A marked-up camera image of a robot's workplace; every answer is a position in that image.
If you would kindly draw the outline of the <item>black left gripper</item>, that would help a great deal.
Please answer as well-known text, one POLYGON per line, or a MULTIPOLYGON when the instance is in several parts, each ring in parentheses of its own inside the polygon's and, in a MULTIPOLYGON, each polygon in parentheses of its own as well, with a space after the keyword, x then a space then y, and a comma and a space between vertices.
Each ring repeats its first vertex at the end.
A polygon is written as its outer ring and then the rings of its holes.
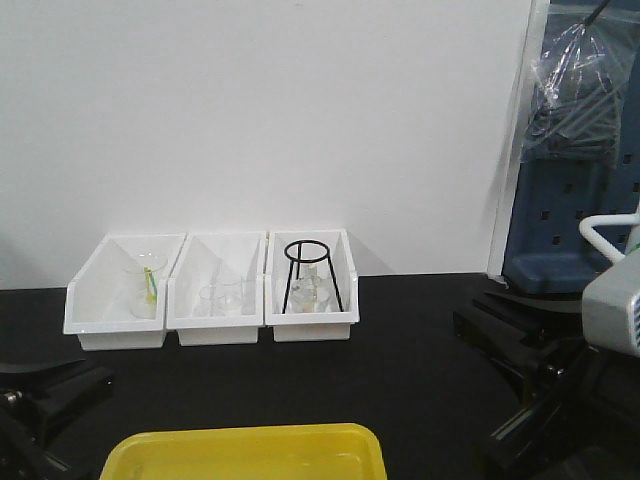
POLYGON ((76 358, 1 365, 1 478, 74 479, 49 444, 112 394, 113 371, 76 358))

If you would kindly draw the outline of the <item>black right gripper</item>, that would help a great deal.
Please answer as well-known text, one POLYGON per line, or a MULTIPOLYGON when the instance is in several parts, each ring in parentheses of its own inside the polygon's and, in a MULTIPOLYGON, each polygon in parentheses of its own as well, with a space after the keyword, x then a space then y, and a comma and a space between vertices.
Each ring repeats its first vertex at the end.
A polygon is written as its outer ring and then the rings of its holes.
POLYGON ((588 347, 555 381, 554 340, 583 342, 581 302, 485 291, 453 329, 529 403, 487 438, 489 479, 637 479, 639 360, 588 347))

